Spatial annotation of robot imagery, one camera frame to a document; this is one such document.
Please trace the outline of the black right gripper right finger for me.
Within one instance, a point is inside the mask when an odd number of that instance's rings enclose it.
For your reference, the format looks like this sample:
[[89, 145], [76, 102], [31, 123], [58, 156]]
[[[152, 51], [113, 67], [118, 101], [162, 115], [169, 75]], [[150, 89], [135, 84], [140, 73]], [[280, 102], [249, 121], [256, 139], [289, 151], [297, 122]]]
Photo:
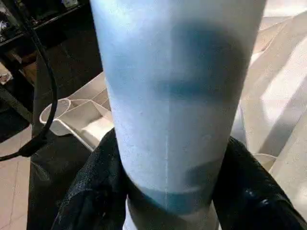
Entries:
[[305, 230], [307, 222], [273, 177], [230, 137], [213, 204], [224, 230]]

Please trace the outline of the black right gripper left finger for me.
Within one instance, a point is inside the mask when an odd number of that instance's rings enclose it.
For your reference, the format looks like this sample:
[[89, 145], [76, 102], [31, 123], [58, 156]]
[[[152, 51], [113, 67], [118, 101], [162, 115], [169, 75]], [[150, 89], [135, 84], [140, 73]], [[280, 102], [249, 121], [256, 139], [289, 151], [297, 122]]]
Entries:
[[107, 132], [68, 189], [54, 220], [56, 230], [121, 230], [127, 178], [116, 134]]

